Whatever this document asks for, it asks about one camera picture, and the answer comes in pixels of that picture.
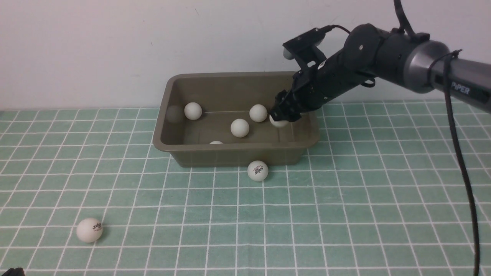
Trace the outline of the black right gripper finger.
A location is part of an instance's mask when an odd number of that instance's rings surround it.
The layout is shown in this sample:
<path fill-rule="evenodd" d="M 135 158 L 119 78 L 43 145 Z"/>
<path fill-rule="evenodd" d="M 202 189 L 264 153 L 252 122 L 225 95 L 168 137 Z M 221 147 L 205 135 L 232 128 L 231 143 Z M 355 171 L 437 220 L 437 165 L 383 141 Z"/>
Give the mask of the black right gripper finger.
<path fill-rule="evenodd" d="M 292 106 L 292 94 L 290 90 L 283 90 L 275 96 L 274 109 L 289 110 Z"/>
<path fill-rule="evenodd" d="M 290 103 L 275 103 L 270 110 L 270 116 L 274 121 L 296 122 L 302 118 L 297 105 Z"/>

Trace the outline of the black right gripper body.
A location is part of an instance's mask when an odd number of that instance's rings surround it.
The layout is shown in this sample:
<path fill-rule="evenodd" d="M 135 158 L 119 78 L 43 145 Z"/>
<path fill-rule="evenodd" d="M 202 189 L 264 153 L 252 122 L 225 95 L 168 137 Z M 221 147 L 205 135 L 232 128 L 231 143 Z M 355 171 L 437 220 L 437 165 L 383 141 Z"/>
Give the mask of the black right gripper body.
<path fill-rule="evenodd" d="M 347 68 L 346 57 L 341 49 L 317 67 L 296 72 L 286 96 L 286 112 L 312 112 L 357 86 L 375 86 L 375 76 Z"/>

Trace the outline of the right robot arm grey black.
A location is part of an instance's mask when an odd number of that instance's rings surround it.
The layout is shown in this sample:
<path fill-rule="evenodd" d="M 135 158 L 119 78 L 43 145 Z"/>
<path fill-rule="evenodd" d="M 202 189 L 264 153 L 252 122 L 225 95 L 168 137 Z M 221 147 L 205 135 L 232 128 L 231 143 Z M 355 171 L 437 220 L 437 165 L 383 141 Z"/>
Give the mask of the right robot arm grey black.
<path fill-rule="evenodd" d="M 295 122 L 357 86 L 373 87 L 377 77 L 416 93 L 448 90 L 490 112 L 489 64 L 458 58 L 426 33 L 410 37 L 370 23 L 350 31 L 342 49 L 327 58 L 318 45 L 334 28 L 313 28 L 284 43 L 284 57 L 294 59 L 300 70 L 291 88 L 275 97 L 269 112 L 273 120 Z"/>

